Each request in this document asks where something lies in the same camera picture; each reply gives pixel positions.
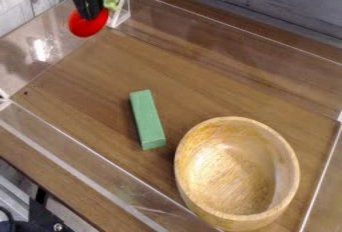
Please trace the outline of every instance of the wooden table surface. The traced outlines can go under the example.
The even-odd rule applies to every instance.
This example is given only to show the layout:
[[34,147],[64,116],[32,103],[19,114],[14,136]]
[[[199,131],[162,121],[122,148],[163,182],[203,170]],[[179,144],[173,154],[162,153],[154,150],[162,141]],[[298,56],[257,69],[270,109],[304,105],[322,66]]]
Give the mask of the wooden table surface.
[[[173,161],[189,129],[218,116],[266,123],[294,148],[302,180],[289,210],[261,231],[296,231],[337,131],[342,70],[333,58],[341,52],[328,57],[322,45],[312,55],[153,0],[133,0],[133,12],[127,24],[87,40],[12,99],[182,204]],[[130,92],[142,89],[154,93],[167,135],[167,146],[153,151],[141,149],[129,103]],[[2,157],[101,230],[151,230],[8,132],[0,134]]]

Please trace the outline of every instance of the red ball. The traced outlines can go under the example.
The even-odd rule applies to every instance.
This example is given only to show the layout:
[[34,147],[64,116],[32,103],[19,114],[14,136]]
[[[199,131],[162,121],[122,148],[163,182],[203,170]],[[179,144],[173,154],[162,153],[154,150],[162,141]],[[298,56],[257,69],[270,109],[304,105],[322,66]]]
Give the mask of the red ball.
[[110,12],[105,8],[101,11],[98,18],[86,20],[82,18],[79,11],[74,10],[70,15],[70,31],[79,37],[90,37],[95,35],[106,26],[109,21]]

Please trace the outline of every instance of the green block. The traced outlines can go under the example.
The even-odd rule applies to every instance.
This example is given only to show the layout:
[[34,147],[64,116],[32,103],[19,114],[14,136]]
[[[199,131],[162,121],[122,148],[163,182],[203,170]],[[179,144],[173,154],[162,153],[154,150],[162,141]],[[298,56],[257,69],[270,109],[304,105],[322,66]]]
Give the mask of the green block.
[[143,150],[165,146],[166,135],[151,91],[133,92],[130,99]]

